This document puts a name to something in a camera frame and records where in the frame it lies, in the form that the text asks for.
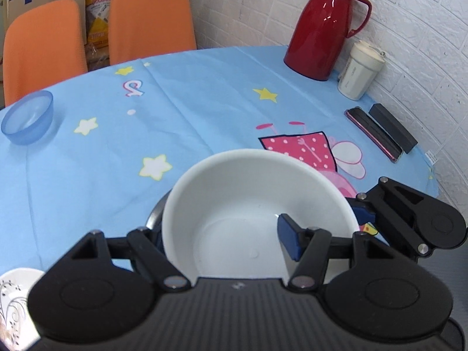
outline red thermos jug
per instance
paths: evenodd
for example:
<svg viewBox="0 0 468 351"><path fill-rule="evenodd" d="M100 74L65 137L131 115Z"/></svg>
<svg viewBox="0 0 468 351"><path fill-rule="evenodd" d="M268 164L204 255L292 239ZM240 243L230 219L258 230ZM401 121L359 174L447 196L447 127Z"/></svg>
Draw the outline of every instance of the red thermos jug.
<svg viewBox="0 0 468 351"><path fill-rule="evenodd" d="M359 33L371 17L369 0L364 22L350 31L353 0L310 0L300 15L286 51L285 63L308 78L327 80L346 38Z"/></svg>

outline yellow star print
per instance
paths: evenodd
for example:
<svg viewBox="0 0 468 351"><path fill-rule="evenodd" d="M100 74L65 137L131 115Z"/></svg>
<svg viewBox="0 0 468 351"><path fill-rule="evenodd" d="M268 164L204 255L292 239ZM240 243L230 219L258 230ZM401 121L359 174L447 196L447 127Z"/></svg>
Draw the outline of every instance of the yellow star print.
<svg viewBox="0 0 468 351"><path fill-rule="evenodd" d="M89 120L80 120L80 124L78 124L78 127L73 132L87 136L91 130L96 129L97 127L96 118L93 117Z"/></svg>
<svg viewBox="0 0 468 351"><path fill-rule="evenodd" d="M276 103L276 97L278 96L277 93L271 93L266 88L263 88L263 90L257 90L254 88L254 91L260 94L260 100L271 100Z"/></svg>
<svg viewBox="0 0 468 351"><path fill-rule="evenodd" d="M170 169L172 169L172 165L166 161L166 155L160 154L155 158L143 158L143 167L139 174L142 177L151 177L154 180L161 180L162 175Z"/></svg>
<svg viewBox="0 0 468 351"><path fill-rule="evenodd" d="M122 69L118 69L116 71L116 75L127 75L127 74L130 74L131 72L133 72L133 67L131 66L128 66L128 67L125 67L125 68L122 68Z"/></svg>

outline white star print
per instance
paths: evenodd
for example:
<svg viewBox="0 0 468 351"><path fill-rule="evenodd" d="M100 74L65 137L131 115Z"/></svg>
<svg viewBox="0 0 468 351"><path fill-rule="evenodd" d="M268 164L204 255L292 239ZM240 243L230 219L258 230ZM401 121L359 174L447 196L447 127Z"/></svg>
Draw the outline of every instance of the white star print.
<svg viewBox="0 0 468 351"><path fill-rule="evenodd" d="M166 161L165 154L160 154L155 158L145 157L143 158L143 167L140 170L140 176L161 180L162 175L170 169L172 169L172 165Z"/></svg>
<svg viewBox="0 0 468 351"><path fill-rule="evenodd" d="M80 120L80 124L73 132L81 133L83 136L86 136L92 129L96 129L97 127L96 118L93 117L89 120Z"/></svg>

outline yellow snack bag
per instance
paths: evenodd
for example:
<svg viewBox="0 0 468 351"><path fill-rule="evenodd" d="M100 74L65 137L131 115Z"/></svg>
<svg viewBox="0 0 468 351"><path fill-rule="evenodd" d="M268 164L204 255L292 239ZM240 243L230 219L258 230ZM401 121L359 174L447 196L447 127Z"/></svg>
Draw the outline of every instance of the yellow snack bag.
<svg viewBox="0 0 468 351"><path fill-rule="evenodd" d="M108 16L111 0L86 0L87 43L96 49L108 44Z"/></svg>

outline blue translucent bowl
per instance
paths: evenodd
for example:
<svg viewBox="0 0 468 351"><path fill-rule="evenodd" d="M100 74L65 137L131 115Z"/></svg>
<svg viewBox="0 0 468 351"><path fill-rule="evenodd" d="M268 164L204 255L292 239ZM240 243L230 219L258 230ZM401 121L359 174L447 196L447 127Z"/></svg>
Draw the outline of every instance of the blue translucent bowl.
<svg viewBox="0 0 468 351"><path fill-rule="evenodd" d="M53 113L54 98L50 92L30 93L6 112L1 131L13 144L32 144L47 132Z"/></svg>

